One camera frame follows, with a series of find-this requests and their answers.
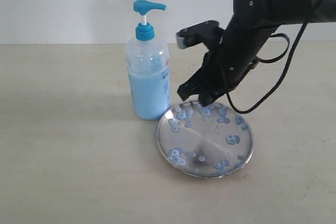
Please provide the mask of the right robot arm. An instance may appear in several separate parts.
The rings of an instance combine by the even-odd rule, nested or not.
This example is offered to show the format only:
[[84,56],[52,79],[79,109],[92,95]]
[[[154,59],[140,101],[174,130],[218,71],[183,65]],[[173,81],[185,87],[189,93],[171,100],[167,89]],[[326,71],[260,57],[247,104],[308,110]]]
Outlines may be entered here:
[[233,15],[226,28],[207,20],[176,33],[176,43],[185,49],[204,44],[208,52],[201,67],[177,90],[182,100],[197,95],[207,106],[241,83],[260,62],[265,42],[277,37],[282,25],[332,23],[335,0],[233,0]]

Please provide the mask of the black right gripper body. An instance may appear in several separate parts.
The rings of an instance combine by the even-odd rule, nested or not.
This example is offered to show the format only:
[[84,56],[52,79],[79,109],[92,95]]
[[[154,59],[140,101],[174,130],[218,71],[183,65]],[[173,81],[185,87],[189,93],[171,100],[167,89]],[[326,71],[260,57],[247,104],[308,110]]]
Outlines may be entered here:
[[229,22],[220,44],[209,50],[202,64],[206,91],[233,91],[253,68],[262,46],[277,30],[276,25],[245,27]]

